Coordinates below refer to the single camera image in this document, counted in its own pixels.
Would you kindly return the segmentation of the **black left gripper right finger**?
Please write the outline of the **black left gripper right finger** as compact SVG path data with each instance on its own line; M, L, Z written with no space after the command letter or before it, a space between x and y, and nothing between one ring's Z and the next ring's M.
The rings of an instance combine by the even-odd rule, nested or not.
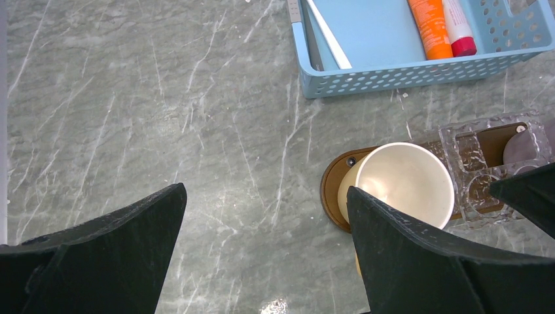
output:
M479 244L356 187L348 214L372 313L553 313L554 259Z

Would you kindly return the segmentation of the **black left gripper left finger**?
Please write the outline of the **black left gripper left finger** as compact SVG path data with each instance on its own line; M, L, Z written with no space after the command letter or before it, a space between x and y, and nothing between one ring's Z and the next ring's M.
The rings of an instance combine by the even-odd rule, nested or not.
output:
M2 313L154 313L187 191L171 184L71 228L1 246Z

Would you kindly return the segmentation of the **brown oval wooden tray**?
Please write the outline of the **brown oval wooden tray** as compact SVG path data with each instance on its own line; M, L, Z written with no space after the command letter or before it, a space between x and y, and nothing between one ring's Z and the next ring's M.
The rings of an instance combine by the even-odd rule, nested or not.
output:
M523 122L465 132L441 128L437 137L420 144L446 166L452 177L455 185L452 220L502 209L503 203L490 196L489 185L532 168L527 161L521 162L516 169L504 168L504 148L513 136L522 131L531 137L529 126ZM341 180L356 162L373 150L375 147L348 151L332 161L323 174L320 198L324 212L345 232L350 232L351 228L338 207Z

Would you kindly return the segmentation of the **mauve ceramic mug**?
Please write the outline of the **mauve ceramic mug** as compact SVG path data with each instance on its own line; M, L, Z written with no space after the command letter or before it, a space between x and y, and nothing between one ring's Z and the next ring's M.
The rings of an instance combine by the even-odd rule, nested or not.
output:
M548 143L552 148L552 153L554 153L554 119L545 123L545 132ZM535 156L536 152L530 135L522 131L507 142L503 151L503 163L523 162L534 159Z

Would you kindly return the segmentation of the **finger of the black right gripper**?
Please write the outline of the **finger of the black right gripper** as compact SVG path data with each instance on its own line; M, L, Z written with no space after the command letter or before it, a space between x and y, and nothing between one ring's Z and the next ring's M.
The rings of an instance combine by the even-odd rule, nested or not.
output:
M490 185L490 194L554 237L554 164Z

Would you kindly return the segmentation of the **yellow ceramic mug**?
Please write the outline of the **yellow ceramic mug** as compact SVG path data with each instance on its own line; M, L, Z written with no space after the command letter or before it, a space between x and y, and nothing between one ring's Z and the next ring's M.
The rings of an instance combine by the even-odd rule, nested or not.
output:
M412 143L382 145L347 172L338 189L338 207L347 222L351 186L440 230L454 210L454 186L446 166L432 152Z

